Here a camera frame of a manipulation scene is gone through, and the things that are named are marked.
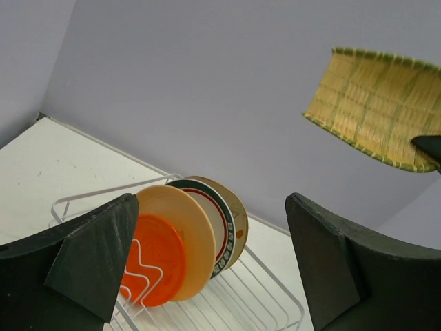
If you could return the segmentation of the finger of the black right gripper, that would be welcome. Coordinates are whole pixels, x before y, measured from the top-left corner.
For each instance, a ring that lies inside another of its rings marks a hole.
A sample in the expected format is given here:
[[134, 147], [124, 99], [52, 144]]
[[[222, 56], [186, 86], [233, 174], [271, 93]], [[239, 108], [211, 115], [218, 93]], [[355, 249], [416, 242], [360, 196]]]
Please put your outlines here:
[[438, 163], [437, 171], [440, 172], [440, 135], [422, 135], [412, 138], [411, 143], [417, 150], [426, 154]]

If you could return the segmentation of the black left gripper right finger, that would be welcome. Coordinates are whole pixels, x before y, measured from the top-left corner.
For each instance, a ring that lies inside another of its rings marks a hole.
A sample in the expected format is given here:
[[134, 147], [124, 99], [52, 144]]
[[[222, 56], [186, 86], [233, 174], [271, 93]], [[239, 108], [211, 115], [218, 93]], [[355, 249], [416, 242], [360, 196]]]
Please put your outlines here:
[[439, 330], [440, 251], [400, 241], [293, 193], [285, 200], [315, 330]]

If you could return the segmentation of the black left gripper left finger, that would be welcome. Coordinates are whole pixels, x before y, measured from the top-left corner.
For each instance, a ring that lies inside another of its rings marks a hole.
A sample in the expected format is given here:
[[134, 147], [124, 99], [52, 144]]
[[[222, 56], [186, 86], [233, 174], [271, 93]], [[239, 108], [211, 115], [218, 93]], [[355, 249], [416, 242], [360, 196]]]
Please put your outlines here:
[[2, 330], [102, 330], [139, 216], [134, 194], [1, 246]]

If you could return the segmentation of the woven bamboo tray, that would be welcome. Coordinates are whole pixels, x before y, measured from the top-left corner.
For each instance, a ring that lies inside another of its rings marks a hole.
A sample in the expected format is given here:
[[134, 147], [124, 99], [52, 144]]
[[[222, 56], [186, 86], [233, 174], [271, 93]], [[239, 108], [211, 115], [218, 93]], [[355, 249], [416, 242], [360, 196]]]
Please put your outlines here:
[[440, 162], [411, 140], [440, 135], [440, 67], [400, 54], [335, 47], [304, 117], [388, 166], [428, 173]]

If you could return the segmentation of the orange plate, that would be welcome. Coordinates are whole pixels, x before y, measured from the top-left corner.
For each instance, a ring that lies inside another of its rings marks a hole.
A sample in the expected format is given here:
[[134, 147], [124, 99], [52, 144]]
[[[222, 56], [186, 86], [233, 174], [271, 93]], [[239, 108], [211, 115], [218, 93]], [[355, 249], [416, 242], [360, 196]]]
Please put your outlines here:
[[187, 273], [187, 255], [178, 232], [164, 218], [140, 214], [121, 281], [121, 294], [135, 305], [171, 301]]

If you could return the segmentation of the white wire dish rack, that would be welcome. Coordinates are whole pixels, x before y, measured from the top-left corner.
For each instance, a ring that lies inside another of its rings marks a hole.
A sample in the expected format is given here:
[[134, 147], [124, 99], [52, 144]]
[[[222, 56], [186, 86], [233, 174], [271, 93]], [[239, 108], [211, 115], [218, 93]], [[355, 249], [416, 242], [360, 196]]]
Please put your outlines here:
[[[57, 199], [51, 207], [54, 223], [62, 223], [126, 193], [167, 185], [177, 174], [114, 186]], [[293, 270], [296, 260], [290, 236], [247, 213], [249, 233], [235, 264], [207, 282], [194, 297], [146, 307], [121, 294], [106, 330], [297, 330], [305, 305], [275, 274]]]

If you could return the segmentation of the large cream bird plate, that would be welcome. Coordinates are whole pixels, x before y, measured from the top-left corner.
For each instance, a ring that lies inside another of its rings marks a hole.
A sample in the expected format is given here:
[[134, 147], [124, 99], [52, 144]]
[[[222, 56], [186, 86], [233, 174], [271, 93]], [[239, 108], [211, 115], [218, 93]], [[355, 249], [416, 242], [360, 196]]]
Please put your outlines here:
[[236, 245], [232, 254], [232, 259], [227, 264], [226, 268], [228, 269], [232, 267], [239, 259], [247, 243], [249, 233], [249, 219], [245, 206], [233, 191], [231, 191], [223, 184], [214, 181], [213, 179], [198, 175], [188, 176], [187, 178], [202, 181], [203, 183], [206, 183], [207, 185], [215, 189], [215, 191], [217, 191], [222, 196], [222, 198], [224, 198], [225, 202], [229, 206], [230, 211], [232, 212], [232, 216], [234, 218], [234, 223], [236, 226]]

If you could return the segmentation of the plain beige plate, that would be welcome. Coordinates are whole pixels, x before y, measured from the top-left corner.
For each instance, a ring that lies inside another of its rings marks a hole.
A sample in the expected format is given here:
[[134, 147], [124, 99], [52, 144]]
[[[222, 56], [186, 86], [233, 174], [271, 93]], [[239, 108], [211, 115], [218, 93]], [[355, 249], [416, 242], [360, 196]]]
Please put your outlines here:
[[171, 185], [153, 185], [136, 194], [141, 214], [165, 218], [183, 240], [187, 273], [171, 301], [194, 297], [214, 271], [216, 242], [212, 225], [202, 207], [188, 193]]

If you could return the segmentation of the white plate green red rim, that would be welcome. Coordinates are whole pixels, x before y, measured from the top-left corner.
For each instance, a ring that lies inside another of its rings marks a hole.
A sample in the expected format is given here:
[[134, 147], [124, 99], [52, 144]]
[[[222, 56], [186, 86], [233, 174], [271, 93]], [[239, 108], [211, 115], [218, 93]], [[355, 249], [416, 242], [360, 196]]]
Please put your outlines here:
[[226, 200], [210, 184], [198, 179], [181, 178], [167, 184], [186, 192], [207, 215], [216, 242], [216, 258], [211, 278], [217, 277], [232, 260], [236, 246], [236, 226]]

